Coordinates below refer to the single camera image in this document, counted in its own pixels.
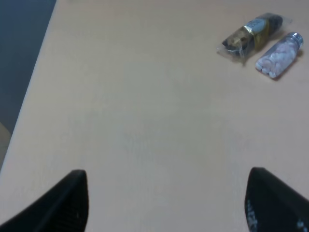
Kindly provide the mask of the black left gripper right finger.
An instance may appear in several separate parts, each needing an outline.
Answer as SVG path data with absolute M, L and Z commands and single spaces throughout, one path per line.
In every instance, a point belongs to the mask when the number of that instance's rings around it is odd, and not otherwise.
M 251 232 L 309 230 L 309 201 L 262 167 L 249 173 L 244 210 Z

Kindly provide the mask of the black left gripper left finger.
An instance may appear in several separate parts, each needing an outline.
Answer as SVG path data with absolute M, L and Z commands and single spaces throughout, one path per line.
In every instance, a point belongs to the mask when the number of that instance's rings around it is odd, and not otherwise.
M 87 174 L 73 170 L 29 207 L 0 226 L 2 232 L 84 232 L 89 214 Z

